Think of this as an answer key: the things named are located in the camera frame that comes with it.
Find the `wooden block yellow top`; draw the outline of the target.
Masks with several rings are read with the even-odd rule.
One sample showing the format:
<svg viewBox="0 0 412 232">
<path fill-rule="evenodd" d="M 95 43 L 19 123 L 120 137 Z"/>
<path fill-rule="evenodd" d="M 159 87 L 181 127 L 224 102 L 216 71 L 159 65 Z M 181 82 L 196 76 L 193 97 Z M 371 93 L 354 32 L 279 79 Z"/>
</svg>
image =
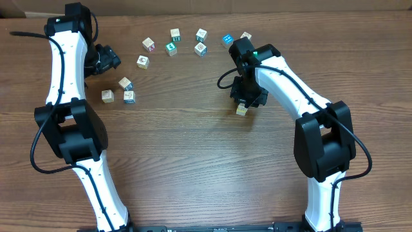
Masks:
<svg viewBox="0 0 412 232">
<path fill-rule="evenodd" d="M 237 108 L 237 110 L 236 110 L 237 115 L 245 116 L 246 112 L 247 112 L 246 108 Z"/>
</svg>

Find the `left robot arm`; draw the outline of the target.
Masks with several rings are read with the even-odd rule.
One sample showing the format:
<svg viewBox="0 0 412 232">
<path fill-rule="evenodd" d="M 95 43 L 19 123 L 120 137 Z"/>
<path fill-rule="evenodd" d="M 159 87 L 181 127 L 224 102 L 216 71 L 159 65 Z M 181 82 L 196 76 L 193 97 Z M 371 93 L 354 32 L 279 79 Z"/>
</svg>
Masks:
<svg viewBox="0 0 412 232">
<path fill-rule="evenodd" d="M 96 18 L 81 3 L 66 4 L 63 16 L 48 19 L 44 36 L 52 52 L 51 85 L 46 104 L 35 109 L 34 117 L 54 154 L 82 182 L 96 231 L 132 231 L 109 172 L 106 127 L 86 100 L 85 78 L 121 63 L 110 46 L 94 43 L 97 35 Z"/>
</svg>

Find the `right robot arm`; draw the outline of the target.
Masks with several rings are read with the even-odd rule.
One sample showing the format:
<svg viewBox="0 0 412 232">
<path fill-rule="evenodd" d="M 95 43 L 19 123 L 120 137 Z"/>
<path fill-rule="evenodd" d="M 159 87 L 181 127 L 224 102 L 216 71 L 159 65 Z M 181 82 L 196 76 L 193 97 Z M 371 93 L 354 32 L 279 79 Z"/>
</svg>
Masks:
<svg viewBox="0 0 412 232">
<path fill-rule="evenodd" d="M 271 44 L 254 48 L 246 37 L 229 48 L 238 76 L 230 85 L 237 114 L 267 102 L 272 94 L 295 122 L 294 157 L 308 178 L 308 205 L 298 231 L 361 231 L 339 216 L 340 179 L 355 158 L 350 110 L 311 90 Z"/>
</svg>

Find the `wooden block blue C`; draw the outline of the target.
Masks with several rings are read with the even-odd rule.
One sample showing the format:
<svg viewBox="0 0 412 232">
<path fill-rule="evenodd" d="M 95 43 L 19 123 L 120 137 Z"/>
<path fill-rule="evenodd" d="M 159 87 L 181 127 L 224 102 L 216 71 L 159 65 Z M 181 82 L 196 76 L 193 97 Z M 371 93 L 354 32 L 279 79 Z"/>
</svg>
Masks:
<svg viewBox="0 0 412 232">
<path fill-rule="evenodd" d="M 123 77 L 118 83 L 124 91 L 133 89 L 133 83 L 127 77 Z"/>
</svg>

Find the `wooden block yellow side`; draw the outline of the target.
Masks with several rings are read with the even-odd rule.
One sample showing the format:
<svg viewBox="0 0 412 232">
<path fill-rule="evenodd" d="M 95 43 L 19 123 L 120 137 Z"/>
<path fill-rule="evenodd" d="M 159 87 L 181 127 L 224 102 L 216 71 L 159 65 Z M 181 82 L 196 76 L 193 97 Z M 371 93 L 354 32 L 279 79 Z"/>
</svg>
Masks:
<svg viewBox="0 0 412 232">
<path fill-rule="evenodd" d="M 115 100 L 114 93 L 111 90 L 102 90 L 101 97 L 104 103 L 110 103 Z"/>
<path fill-rule="evenodd" d="M 246 37 L 249 41 L 252 39 L 252 35 L 247 32 L 243 32 L 240 38 L 242 39 L 244 37 Z"/>
</svg>

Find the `wooden block orange top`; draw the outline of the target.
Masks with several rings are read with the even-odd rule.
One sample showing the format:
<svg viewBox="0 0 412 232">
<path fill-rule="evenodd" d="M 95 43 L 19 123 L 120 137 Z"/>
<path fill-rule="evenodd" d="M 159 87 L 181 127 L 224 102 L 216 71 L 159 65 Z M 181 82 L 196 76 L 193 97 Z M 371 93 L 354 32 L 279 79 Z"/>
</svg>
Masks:
<svg viewBox="0 0 412 232">
<path fill-rule="evenodd" d="M 136 61 L 136 64 L 139 68 L 148 69 L 149 66 L 149 58 L 143 55 L 140 55 Z"/>
</svg>

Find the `wooden block blue T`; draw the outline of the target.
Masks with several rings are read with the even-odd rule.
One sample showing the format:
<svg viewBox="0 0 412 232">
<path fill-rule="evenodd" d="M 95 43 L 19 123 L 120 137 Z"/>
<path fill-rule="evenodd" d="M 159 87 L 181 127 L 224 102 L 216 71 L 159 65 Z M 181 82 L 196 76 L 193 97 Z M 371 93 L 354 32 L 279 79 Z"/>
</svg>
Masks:
<svg viewBox="0 0 412 232">
<path fill-rule="evenodd" d="M 125 91 L 124 92 L 124 102 L 126 104 L 133 104 L 136 102 L 136 95 L 134 91 Z"/>
</svg>

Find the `wooden block red X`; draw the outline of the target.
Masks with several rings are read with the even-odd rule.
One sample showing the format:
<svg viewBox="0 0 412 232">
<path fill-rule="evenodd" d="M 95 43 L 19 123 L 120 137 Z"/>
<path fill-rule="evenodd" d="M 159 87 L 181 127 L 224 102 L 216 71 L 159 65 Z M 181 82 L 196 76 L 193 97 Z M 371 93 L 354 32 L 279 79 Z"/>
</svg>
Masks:
<svg viewBox="0 0 412 232">
<path fill-rule="evenodd" d="M 155 42 L 150 37 L 144 39 L 142 45 L 148 52 L 152 52 L 155 49 Z"/>
</svg>

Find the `wooden block blue top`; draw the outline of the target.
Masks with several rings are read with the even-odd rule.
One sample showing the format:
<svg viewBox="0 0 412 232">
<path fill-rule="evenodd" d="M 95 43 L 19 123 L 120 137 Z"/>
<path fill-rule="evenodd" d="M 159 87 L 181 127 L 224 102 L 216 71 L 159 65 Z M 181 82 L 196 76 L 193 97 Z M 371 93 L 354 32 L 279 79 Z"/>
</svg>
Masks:
<svg viewBox="0 0 412 232">
<path fill-rule="evenodd" d="M 230 34 L 224 35 L 221 40 L 221 43 L 225 48 L 230 48 L 233 42 L 234 38 Z"/>
</svg>

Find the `wooden block yellow side far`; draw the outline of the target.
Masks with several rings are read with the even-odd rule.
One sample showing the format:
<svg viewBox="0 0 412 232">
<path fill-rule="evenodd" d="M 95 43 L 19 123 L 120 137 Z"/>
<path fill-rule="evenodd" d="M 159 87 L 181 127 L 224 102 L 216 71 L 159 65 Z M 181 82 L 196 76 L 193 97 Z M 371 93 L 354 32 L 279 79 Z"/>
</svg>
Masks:
<svg viewBox="0 0 412 232">
<path fill-rule="evenodd" d="M 243 32 L 240 38 L 242 39 L 244 37 L 246 37 L 249 41 L 252 39 L 252 35 L 247 32 Z"/>
</svg>

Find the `wooden block blue side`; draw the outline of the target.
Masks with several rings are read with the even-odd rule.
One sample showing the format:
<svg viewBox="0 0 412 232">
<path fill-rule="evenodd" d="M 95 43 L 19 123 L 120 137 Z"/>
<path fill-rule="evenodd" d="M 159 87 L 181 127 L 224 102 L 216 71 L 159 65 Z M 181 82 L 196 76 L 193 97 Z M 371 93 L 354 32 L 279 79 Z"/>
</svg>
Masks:
<svg viewBox="0 0 412 232">
<path fill-rule="evenodd" d="M 199 42 L 195 47 L 194 47 L 194 52 L 199 55 L 200 57 L 203 57 L 207 53 L 207 47 L 202 43 Z"/>
</svg>

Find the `wooden block green 4 top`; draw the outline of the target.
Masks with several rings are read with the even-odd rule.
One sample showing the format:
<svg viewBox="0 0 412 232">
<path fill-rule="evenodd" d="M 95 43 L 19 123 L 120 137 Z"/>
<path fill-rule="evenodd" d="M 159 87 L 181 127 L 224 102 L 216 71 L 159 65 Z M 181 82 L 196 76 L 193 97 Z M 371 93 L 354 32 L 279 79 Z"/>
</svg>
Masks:
<svg viewBox="0 0 412 232">
<path fill-rule="evenodd" d="M 175 54 L 177 54 L 177 47 L 173 42 L 166 44 L 165 50 L 169 56 L 174 56 Z"/>
</svg>

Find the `wooden block green N side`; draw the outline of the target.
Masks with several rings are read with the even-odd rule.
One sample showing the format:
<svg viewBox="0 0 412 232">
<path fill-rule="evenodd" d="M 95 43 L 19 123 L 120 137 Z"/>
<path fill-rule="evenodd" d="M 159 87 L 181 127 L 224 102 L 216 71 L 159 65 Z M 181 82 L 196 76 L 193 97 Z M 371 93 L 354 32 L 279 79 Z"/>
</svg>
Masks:
<svg viewBox="0 0 412 232">
<path fill-rule="evenodd" d="M 170 29 L 171 33 L 171 40 L 172 42 L 179 42 L 181 41 L 180 30 L 178 28 Z"/>
</svg>

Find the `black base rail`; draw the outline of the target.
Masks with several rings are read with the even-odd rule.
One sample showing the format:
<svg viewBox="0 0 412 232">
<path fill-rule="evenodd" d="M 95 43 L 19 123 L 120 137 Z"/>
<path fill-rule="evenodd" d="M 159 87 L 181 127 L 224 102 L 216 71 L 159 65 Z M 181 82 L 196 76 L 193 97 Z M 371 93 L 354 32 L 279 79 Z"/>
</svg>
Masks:
<svg viewBox="0 0 412 232">
<path fill-rule="evenodd" d="M 135 232 L 298 232 L 310 231 L 309 226 L 302 226 L 301 222 L 275 222 L 269 225 L 243 226 L 200 226 L 200 227 L 165 227 L 165 226 L 133 226 L 130 229 L 119 231 Z"/>
</svg>

